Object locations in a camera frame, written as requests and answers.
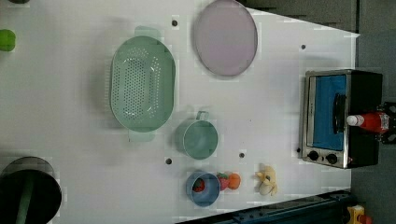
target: purple plate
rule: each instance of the purple plate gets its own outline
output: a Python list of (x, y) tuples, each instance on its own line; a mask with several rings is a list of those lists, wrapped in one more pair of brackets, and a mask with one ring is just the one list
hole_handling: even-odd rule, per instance
[(250, 13), (234, 0), (218, 0), (201, 13), (194, 27), (202, 63), (217, 75), (236, 76), (252, 63), (257, 29)]

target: teal mug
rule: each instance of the teal mug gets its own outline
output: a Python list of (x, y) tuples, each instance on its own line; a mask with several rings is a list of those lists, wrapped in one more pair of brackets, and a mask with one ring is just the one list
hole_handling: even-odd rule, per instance
[(210, 157), (218, 146), (218, 132), (208, 117), (209, 113), (199, 111), (196, 119), (185, 120), (176, 130), (178, 149), (196, 160)]

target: bowl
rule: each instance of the bowl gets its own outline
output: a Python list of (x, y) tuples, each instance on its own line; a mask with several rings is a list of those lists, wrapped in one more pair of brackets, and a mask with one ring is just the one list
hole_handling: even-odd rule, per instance
[[(198, 179), (205, 183), (204, 190), (195, 192), (192, 188)], [(186, 191), (189, 198), (198, 206), (207, 207), (214, 203), (220, 194), (220, 182), (215, 175), (204, 171), (196, 171), (187, 179)]]

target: table surface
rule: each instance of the table surface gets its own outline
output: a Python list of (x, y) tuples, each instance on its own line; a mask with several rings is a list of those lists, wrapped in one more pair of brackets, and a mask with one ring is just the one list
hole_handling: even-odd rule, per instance
[[(349, 170), (304, 162), (296, 148), (305, 71), (353, 68), (357, 36), (249, 10), (256, 58), (240, 76), (217, 77), (191, 43), (191, 26), (210, 2), (1, 2), (0, 27), (16, 33), (17, 47), (0, 52), (0, 169), (21, 156), (51, 163), (64, 195), (53, 223), (172, 223), (350, 187)], [(149, 143), (128, 142), (108, 102), (112, 56), (138, 25), (159, 29), (177, 61), (174, 112)], [(210, 113), (220, 136), (203, 161), (173, 141), (176, 127), (199, 110)], [(274, 197), (257, 192), (263, 165), (276, 170)], [(199, 169), (236, 172), (241, 187), (197, 207), (185, 182)]]

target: orange fruit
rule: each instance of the orange fruit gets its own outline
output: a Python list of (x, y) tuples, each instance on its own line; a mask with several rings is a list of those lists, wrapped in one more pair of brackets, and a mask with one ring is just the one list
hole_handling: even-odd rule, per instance
[(238, 189), (241, 184), (241, 176), (238, 174), (231, 174), (228, 176), (230, 180), (230, 184), (228, 185), (229, 189)]

